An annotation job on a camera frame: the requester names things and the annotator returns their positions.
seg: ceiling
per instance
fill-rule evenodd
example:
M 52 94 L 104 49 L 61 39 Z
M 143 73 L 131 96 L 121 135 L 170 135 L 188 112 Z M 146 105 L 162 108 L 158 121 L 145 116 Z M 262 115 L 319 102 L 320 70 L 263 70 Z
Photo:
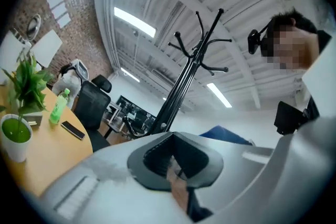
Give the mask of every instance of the ceiling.
M 228 73 L 199 68 L 181 109 L 183 111 L 225 110 L 206 87 L 215 83 L 233 109 L 260 110 L 275 108 L 279 100 L 297 102 L 301 94 L 302 72 L 274 69 L 265 63 L 260 50 L 248 53 L 247 36 L 252 29 L 261 30 L 279 12 L 297 10 L 307 14 L 317 25 L 323 23 L 321 0 L 95 0 L 99 27 L 112 66 L 123 67 L 138 77 L 141 87 L 159 98 L 166 97 L 179 76 L 186 58 L 169 47 L 176 44 L 173 34 L 181 33 L 188 51 L 200 39 L 195 11 L 200 12 L 205 29 L 209 29 L 219 8 L 225 13 L 212 38 L 232 39 L 209 46 L 204 58 L 212 67 L 228 67 Z M 125 21 L 114 17 L 118 7 L 156 28 L 154 38 Z

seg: wooden table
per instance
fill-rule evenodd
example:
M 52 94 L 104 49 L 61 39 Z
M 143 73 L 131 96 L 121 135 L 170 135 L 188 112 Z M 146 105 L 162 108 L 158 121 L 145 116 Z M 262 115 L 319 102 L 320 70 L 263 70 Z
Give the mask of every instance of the wooden table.
M 0 104 L 7 103 L 6 86 L 0 86 Z M 32 127 L 33 137 L 27 151 L 27 159 L 23 163 L 13 162 L 2 149 L 2 156 L 18 186 L 40 196 L 43 191 L 59 176 L 73 168 L 81 160 L 92 154 L 90 138 L 74 115 L 66 107 L 60 122 L 68 121 L 74 127 L 85 133 L 81 141 L 60 126 L 49 123 L 49 116 L 56 103 L 56 96 L 45 89 L 45 106 L 48 111 L 43 112 L 40 127 Z

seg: headset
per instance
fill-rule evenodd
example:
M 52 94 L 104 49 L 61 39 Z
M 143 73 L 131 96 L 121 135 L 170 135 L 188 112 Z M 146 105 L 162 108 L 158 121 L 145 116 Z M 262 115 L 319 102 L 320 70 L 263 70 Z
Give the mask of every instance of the headset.
M 77 76 L 80 79 L 80 84 L 83 84 L 83 81 L 89 80 L 89 72 L 83 62 L 79 59 L 71 61 L 70 64 L 63 66 L 59 73 L 63 76 L 69 70 L 74 70 Z
M 258 32 L 256 29 L 253 29 L 247 37 L 248 43 L 248 52 L 250 54 L 255 54 L 258 49 L 258 46 L 261 45 L 260 36 L 261 34 L 268 28 L 269 23 L 260 31 Z

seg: plastic bottle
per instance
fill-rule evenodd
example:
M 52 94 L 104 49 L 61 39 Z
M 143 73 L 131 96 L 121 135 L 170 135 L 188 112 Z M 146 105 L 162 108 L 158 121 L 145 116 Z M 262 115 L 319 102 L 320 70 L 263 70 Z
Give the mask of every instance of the plastic bottle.
M 67 106 L 68 100 L 69 100 L 69 93 L 70 90 L 68 88 L 65 88 L 64 92 L 62 92 L 56 100 L 55 107 L 50 114 L 49 121 L 53 124 L 57 124 L 61 118 L 63 109 Z

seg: blue object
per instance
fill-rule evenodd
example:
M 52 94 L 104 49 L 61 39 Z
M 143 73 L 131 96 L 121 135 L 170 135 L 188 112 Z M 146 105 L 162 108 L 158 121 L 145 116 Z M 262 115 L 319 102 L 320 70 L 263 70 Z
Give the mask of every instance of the blue object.
M 244 138 L 240 137 L 239 135 L 229 131 L 228 129 L 225 129 L 219 125 L 213 127 L 209 131 L 205 132 L 204 134 L 201 134 L 202 137 L 212 138 L 216 140 L 231 142 L 235 144 L 241 144 L 241 145 L 250 145 L 252 146 L 252 143 L 248 142 Z

